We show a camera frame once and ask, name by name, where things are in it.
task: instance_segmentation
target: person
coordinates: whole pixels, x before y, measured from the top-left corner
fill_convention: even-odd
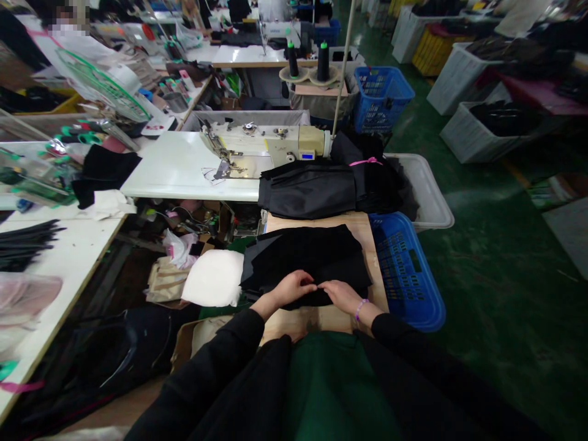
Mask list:
[[[318,288],[371,330],[288,335],[259,350],[265,322]],[[236,314],[177,373],[126,440],[549,439],[457,359],[302,270]]]

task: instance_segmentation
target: factory floor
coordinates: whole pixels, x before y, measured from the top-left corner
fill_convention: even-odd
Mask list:
[[[340,45],[350,3],[334,6]],[[586,172],[586,147],[544,138],[493,164],[460,164],[439,137],[449,117],[426,100],[432,82],[399,66],[390,40],[355,14],[351,45],[369,66],[400,67],[416,92],[387,151],[424,156],[455,216],[452,228],[419,234],[447,309],[431,338],[555,438],[586,439],[588,282],[524,192],[544,176]]]

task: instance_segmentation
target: blue plastic basket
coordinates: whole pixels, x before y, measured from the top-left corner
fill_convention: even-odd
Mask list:
[[[314,27],[314,42],[320,47],[322,42],[326,42],[329,47],[336,46],[341,32],[341,24],[339,20],[329,20],[329,27],[315,26]]]
[[[422,332],[445,323],[445,305],[412,222],[402,213],[370,214],[388,307]]]
[[[415,91],[395,67],[358,67],[355,78],[361,93],[355,104],[355,131],[391,132]]]

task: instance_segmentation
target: white bag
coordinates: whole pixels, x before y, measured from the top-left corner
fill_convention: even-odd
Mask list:
[[[193,29],[188,29],[183,24],[176,23],[176,37],[185,50],[202,46],[202,34]]]

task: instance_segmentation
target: sewing machine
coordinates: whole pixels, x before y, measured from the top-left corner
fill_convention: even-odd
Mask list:
[[[287,39],[294,43],[295,48],[302,44],[303,26],[300,21],[264,21],[260,23],[264,43],[273,39]]]
[[[200,136],[222,159],[216,179],[259,179],[262,172],[296,160],[328,157],[331,134],[314,126],[207,124]]]

